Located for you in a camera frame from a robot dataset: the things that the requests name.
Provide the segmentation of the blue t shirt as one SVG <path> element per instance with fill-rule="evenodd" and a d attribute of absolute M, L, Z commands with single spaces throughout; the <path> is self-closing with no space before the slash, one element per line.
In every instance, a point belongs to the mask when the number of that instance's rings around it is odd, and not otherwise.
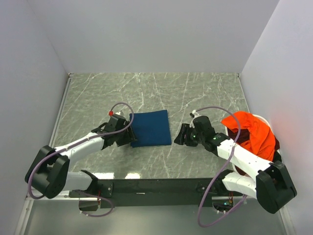
<path fill-rule="evenodd" d="M 131 127 L 136 137 L 132 148 L 172 144 L 167 110 L 135 113 Z"/>

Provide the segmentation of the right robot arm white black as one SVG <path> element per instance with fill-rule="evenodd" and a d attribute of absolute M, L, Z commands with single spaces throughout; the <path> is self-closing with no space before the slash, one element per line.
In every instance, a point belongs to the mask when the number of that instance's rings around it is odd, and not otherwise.
<path fill-rule="evenodd" d="M 174 142 L 196 147 L 229 160 L 245 174 L 224 170 L 217 176 L 210 191 L 219 195 L 238 192 L 255 198 L 269 213 L 276 213 L 297 196 L 286 166 L 281 161 L 270 162 L 239 146 L 224 133 L 215 132 L 207 116 L 194 116 L 190 124 L 183 123 Z"/>

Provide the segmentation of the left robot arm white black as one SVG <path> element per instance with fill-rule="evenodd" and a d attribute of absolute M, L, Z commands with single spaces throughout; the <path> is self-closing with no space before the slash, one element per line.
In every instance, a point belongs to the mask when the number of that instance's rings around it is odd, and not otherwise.
<path fill-rule="evenodd" d="M 98 190 L 97 178 L 87 171 L 70 172 L 70 166 L 114 143 L 122 146 L 133 142 L 131 124 L 123 116 L 114 114 L 108 122 L 72 143 L 56 148 L 42 147 L 25 176 L 29 196 L 52 199 L 64 190 L 80 190 L 87 197 L 94 196 Z"/>

